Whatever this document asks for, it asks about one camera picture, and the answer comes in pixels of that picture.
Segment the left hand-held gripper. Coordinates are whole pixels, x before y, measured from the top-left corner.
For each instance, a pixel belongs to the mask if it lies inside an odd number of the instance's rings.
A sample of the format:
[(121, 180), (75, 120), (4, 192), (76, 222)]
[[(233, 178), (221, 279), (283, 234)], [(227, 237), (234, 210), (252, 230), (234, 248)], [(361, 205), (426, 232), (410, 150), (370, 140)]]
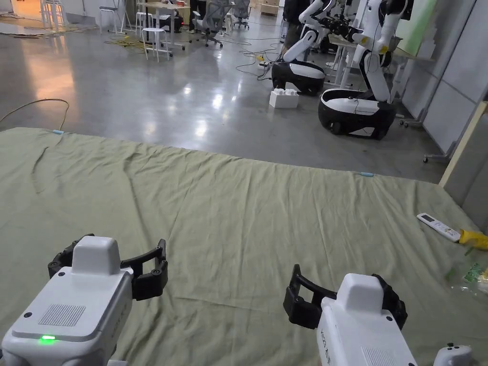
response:
[[(143, 273), (143, 265), (151, 261), (154, 268)], [(115, 239), (86, 234), (57, 253), (48, 272), (50, 280), (3, 338), (5, 365), (128, 365), (112, 356), (132, 299), (163, 294), (166, 241), (121, 261)]]

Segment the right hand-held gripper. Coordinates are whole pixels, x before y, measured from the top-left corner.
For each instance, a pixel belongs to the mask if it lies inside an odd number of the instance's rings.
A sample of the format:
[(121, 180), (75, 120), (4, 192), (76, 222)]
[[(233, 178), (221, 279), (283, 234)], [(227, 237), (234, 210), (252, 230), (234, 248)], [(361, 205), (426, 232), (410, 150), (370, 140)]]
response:
[[(312, 301), (300, 296), (301, 287)], [(304, 277), (293, 266), (283, 302), (290, 323), (316, 329), (323, 366), (415, 366), (398, 325), (406, 323), (404, 301), (380, 275), (346, 274), (338, 292)]]

